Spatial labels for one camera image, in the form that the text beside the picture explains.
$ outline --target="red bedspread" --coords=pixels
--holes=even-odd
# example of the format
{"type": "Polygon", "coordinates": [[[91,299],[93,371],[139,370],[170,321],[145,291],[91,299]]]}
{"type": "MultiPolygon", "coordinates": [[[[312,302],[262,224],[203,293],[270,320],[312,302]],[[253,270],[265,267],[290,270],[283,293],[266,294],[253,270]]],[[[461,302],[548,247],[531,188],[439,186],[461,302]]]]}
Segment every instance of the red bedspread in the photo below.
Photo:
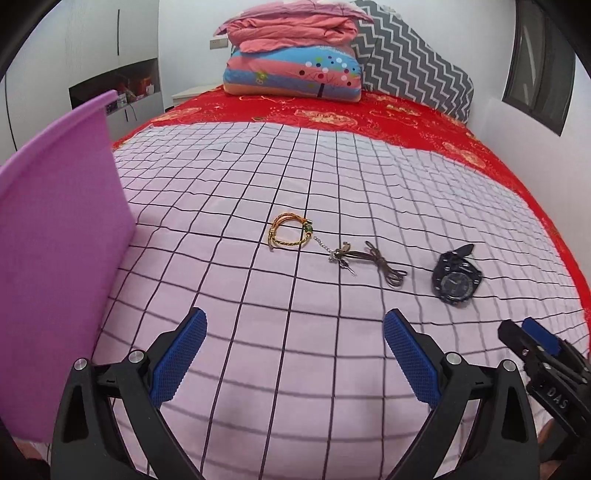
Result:
{"type": "Polygon", "coordinates": [[[150,125],[201,122],[275,122],[354,132],[393,145],[434,151],[485,173],[523,198],[539,218],[573,278],[591,327],[589,286],[558,230],[515,174],[459,121],[429,107],[381,93],[363,92],[359,103],[340,103],[315,98],[236,97],[218,87],[154,118],[114,147],[150,125]]]}

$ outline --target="silver chain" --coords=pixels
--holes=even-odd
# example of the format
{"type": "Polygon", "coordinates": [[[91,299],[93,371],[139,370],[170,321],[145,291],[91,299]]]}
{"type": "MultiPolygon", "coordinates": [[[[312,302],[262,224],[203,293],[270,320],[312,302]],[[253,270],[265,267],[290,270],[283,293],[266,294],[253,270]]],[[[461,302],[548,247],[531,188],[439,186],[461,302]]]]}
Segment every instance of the silver chain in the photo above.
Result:
{"type": "Polygon", "coordinates": [[[318,244],[319,244],[319,245],[320,245],[322,248],[324,248],[324,249],[325,249],[325,250],[326,250],[328,253],[330,253],[331,255],[334,255],[334,254],[335,254],[335,251],[334,251],[334,250],[331,250],[330,248],[328,248],[328,247],[327,247],[327,246],[324,244],[324,242],[323,242],[322,240],[320,240],[320,238],[318,238],[317,236],[314,236],[313,238],[314,238],[314,240],[316,240],[316,241],[318,242],[318,244]]]}
{"type": "Polygon", "coordinates": [[[336,255],[335,255],[336,254],[336,250],[332,250],[329,247],[327,247],[324,244],[324,242],[322,240],[320,240],[320,238],[318,238],[317,236],[314,235],[312,238],[314,238],[314,240],[316,240],[316,242],[318,242],[318,244],[329,253],[329,261],[338,263],[341,268],[344,268],[346,270],[349,270],[349,272],[354,277],[357,276],[357,274],[349,266],[349,262],[347,262],[344,258],[336,258],[336,255]]]}

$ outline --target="pink quilt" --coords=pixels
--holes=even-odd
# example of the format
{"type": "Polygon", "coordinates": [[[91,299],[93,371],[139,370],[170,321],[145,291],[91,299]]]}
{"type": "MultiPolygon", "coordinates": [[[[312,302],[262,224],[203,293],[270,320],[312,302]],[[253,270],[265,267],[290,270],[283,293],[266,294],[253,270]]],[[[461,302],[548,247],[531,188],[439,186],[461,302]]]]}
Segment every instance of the pink quilt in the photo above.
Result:
{"type": "Polygon", "coordinates": [[[330,1],[313,1],[313,0],[297,0],[297,1],[277,1],[264,5],[257,5],[240,12],[235,17],[228,19],[223,23],[214,33],[214,35],[225,35],[228,26],[236,20],[244,20],[245,18],[284,18],[289,16],[306,17],[309,15],[331,15],[332,17],[345,17],[352,20],[365,20],[373,23],[373,19],[363,10],[354,4],[346,2],[330,2],[330,1]]]}
{"type": "Polygon", "coordinates": [[[226,27],[228,38],[243,53],[257,53],[286,47],[338,46],[357,36],[357,26],[348,17],[297,15],[249,17],[226,27]]]}

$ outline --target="watch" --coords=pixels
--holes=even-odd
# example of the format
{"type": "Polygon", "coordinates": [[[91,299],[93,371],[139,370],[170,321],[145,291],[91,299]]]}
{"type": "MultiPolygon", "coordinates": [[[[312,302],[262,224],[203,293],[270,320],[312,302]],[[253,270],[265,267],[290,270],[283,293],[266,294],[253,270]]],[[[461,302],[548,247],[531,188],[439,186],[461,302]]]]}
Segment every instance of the watch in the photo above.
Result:
{"type": "Polygon", "coordinates": [[[482,272],[465,257],[474,250],[474,244],[467,244],[446,252],[439,257],[431,278],[433,293],[449,305],[468,301],[482,282],[482,272]]]}

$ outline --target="gold braided bracelet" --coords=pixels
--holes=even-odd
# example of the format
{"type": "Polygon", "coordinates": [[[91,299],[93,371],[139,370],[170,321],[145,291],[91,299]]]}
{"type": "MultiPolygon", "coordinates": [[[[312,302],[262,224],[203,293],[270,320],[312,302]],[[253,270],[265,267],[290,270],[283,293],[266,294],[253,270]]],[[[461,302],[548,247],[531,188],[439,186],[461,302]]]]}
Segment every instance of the gold braided bracelet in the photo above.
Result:
{"type": "Polygon", "coordinates": [[[296,247],[297,245],[305,245],[308,243],[310,238],[312,238],[313,230],[312,230],[312,222],[310,220],[305,219],[295,213],[282,213],[279,215],[275,220],[273,220],[273,224],[269,229],[269,237],[267,238],[267,243],[269,244],[269,248],[273,250],[274,245],[282,245],[284,247],[296,247]],[[300,222],[306,236],[303,237],[298,242],[284,242],[283,240],[278,240],[276,237],[277,229],[283,225],[285,222],[289,222],[290,220],[295,220],[296,222],[300,222]]]}

